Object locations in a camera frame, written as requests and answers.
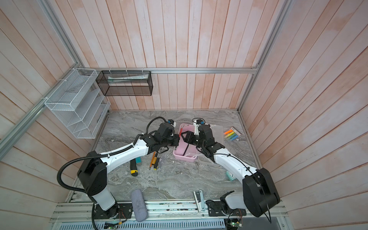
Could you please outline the pink plastic tool box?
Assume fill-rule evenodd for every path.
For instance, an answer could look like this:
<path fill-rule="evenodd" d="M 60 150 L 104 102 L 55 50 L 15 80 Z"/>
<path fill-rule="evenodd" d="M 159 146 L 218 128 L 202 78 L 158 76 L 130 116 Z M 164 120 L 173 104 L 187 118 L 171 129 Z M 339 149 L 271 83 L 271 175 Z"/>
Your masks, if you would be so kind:
<path fill-rule="evenodd" d="M 210 124 L 181 124 L 179 145 L 173 150 L 175 159 L 194 162 L 198 156 L 205 156 L 214 162 L 214 154 L 225 146 L 215 140 Z"/>

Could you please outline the orange handled screwdriver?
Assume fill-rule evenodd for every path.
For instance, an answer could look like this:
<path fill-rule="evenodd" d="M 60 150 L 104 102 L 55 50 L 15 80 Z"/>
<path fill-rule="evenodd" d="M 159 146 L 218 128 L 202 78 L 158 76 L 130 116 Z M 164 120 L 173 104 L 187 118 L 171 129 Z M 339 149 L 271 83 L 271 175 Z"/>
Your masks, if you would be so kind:
<path fill-rule="evenodd" d="M 149 169 L 151 169 L 151 167 L 155 164 L 155 157 L 156 157 L 156 152 L 154 152 L 152 154 L 152 158 L 151 158 L 151 161 L 150 161 Z"/>

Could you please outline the black yellow stubby screwdriver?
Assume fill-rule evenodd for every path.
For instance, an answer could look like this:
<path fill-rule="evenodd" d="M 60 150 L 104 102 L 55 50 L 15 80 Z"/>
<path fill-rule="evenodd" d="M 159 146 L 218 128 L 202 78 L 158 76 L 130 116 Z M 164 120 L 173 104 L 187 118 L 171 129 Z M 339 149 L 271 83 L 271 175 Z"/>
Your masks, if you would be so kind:
<path fill-rule="evenodd" d="M 130 173 L 132 176 L 137 176 L 138 175 L 138 170 L 137 170 L 137 165 L 136 165 L 136 160 L 133 159 L 130 161 Z"/>

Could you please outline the red handled screwdriver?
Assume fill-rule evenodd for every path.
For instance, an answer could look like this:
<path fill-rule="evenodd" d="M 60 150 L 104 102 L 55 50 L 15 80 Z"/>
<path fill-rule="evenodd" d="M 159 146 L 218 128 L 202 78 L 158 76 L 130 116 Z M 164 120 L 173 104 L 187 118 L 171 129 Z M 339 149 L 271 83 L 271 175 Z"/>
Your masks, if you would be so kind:
<path fill-rule="evenodd" d="M 183 132 L 183 128 L 184 128 L 184 127 L 181 127 L 181 128 L 180 128 L 180 131 L 179 131 L 179 137 L 181 137 L 181 134 L 182 134 L 182 132 Z"/>

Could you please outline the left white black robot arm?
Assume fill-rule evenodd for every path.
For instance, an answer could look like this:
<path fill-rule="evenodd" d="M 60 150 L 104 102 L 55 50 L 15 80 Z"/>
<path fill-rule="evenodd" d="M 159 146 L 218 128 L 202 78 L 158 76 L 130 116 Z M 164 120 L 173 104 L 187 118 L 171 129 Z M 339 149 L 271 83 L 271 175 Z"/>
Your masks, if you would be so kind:
<path fill-rule="evenodd" d="M 146 130 L 144 134 L 138 134 L 135 140 L 126 146 L 103 153 L 92 151 L 85 157 L 67 162 L 59 169 L 57 182 L 65 189 L 87 194 L 94 203 L 93 214 L 105 219 L 116 218 L 121 208 L 107 186 L 108 174 L 138 157 L 154 152 L 159 153 L 162 148 L 168 151 L 169 146 L 177 147 L 179 144 L 179 135 L 175 133 L 176 123 L 172 119 L 156 117 L 150 121 L 146 129 L 157 119 L 163 120 L 157 130 L 152 132 Z M 61 178 L 67 167 L 79 161 L 82 161 L 82 165 L 77 172 L 77 177 L 83 188 L 69 186 Z"/>

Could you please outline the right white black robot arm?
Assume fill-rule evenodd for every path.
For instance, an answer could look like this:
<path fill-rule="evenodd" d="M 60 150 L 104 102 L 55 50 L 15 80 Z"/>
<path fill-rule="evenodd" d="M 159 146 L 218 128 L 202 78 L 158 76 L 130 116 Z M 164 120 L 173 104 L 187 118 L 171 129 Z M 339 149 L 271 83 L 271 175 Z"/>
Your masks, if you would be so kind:
<path fill-rule="evenodd" d="M 215 141 L 210 125 L 195 125 L 194 132 L 183 131 L 180 136 L 242 184 L 242 192 L 228 192 L 220 198 L 226 209 L 247 209 L 253 216 L 260 217 L 280 203 L 270 172 L 249 166 L 231 154 L 224 145 Z"/>

